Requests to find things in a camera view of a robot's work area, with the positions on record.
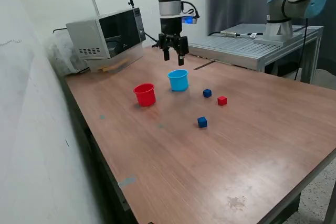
aluminum workbench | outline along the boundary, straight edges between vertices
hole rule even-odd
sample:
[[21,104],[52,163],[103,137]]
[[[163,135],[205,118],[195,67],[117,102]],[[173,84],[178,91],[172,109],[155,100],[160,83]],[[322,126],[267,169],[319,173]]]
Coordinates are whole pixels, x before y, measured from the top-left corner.
[[[240,24],[229,28],[239,34],[263,33],[266,25]],[[297,33],[305,33],[305,26],[293,26]],[[307,40],[302,60],[301,81],[313,83],[323,33],[322,26],[309,26]],[[251,38],[230,38],[220,34],[200,37],[189,42],[190,54],[245,67],[259,72],[265,71],[265,66],[300,49],[303,36],[292,41],[287,46],[265,45],[254,42]]]

floor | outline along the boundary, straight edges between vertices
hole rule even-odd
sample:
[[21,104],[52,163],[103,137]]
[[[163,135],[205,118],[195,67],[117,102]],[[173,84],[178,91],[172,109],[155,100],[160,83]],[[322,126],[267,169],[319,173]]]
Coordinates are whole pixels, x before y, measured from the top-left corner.
[[[287,78],[294,79],[295,73]],[[317,70],[316,85],[335,89],[336,76],[324,70]],[[330,196],[336,180],[336,160],[328,165],[323,172],[310,183],[301,194],[299,211],[292,215],[285,224],[321,224],[327,212]]]

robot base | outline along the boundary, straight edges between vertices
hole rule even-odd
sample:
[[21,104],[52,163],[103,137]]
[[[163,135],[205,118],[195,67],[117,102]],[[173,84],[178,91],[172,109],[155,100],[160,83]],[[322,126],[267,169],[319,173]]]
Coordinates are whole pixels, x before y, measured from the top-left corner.
[[298,40],[300,40],[303,37],[303,34],[300,33],[293,33],[291,38],[277,38],[276,36],[274,37],[274,40],[272,38],[270,39],[264,39],[263,37],[256,38],[253,40],[255,43],[259,44],[265,44],[265,45],[275,45],[275,46],[287,46],[290,45]]
[[255,43],[286,46],[302,38],[301,33],[293,33],[292,22],[267,23],[262,38],[256,38]]

small block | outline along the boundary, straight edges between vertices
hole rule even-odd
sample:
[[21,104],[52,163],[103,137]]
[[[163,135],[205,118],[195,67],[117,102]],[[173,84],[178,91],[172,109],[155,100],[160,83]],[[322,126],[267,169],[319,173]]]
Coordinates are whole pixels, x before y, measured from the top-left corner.
[[218,105],[223,106],[227,104],[227,98],[226,97],[218,97],[217,99]]
[[206,98],[209,98],[212,96],[212,92],[211,92],[211,89],[206,89],[203,91],[203,96],[206,97]]
[[200,128],[208,127],[208,122],[207,122],[207,120],[206,120],[206,118],[204,116],[201,117],[201,118],[198,118],[197,121],[198,121],[198,126]]

plastic cup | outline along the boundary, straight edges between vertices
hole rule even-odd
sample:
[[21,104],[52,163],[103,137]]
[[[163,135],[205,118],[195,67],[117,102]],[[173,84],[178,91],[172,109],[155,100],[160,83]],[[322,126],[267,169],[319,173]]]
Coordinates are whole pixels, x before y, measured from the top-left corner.
[[154,85],[151,83],[144,83],[137,86],[133,92],[138,99],[138,103],[142,107],[153,105],[156,102]]
[[168,74],[170,85],[173,91],[185,91],[189,87],[188,71],[185,69],[177,69]]

